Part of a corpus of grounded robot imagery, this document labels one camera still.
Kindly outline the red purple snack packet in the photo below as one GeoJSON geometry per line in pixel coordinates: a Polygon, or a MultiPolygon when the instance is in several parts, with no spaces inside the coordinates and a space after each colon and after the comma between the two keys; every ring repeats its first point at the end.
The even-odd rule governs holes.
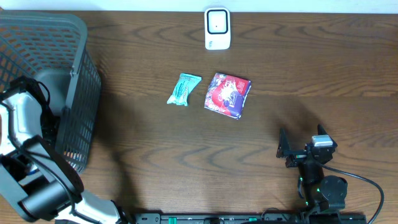
{"type": "Polygon", "coordinates": [[[215,73],[208,86],[204,107],[230,118],[239,119],[250,89],[250,80],[215,73]]]}

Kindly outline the teal wipes packet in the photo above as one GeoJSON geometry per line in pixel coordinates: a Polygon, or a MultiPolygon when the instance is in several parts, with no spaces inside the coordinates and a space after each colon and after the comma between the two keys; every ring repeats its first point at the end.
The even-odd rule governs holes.
{"type": "Polygon", "coordinates": [[[201,82],[202,77],[181,73],[167,104],[188,106],[188,96],[201,82]]]}

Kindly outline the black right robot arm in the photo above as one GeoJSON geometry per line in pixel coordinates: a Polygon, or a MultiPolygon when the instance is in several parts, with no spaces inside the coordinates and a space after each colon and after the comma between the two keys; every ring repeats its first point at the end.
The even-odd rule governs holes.
{"type": "Polygon", "coordinates": [[[296,150],[290,147],[285,131],[280,129],[276,157],[284,158],[287,168],[298,169],[302,197],[310,208],[337,212],[345,208],[348,184],[342,177],[324,174],[323,166],[332,160],[338,145],[320,124],[317,130],[318,134],[303,149],[296,150]]]}

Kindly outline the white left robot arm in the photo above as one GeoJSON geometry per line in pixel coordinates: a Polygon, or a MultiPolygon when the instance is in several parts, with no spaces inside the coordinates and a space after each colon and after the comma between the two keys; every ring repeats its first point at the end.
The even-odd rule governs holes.
{"type": "Polygon", "coordinates": [[[1,195],[26,221],[135,223],[112,200],[86,191],[76,170],[53,148],[59,118],[50,91],[19,77],[1,93],[1,195]]]}

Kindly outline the grey plastic basket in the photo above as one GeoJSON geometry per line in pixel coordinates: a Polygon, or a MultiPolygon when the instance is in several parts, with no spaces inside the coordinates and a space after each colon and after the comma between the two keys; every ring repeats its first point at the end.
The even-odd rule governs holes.
{"type": "Polygon", "coordinates": [[[60,118],[55,150],[78,173],[88,163],[101,91],[87,38],[86,24],[72,14],[1,12],[1,89],[20,76],[43,83],[60,118]]]}

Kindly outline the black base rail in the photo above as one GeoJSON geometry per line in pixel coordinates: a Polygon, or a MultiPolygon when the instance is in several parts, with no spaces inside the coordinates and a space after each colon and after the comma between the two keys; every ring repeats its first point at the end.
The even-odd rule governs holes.
{"type": "Polygon", "coordinates": [[[160,214],[137,213],[137,224],[366,224],[364,215],[302,215],[268,210],[264,214],[160,214]]]}

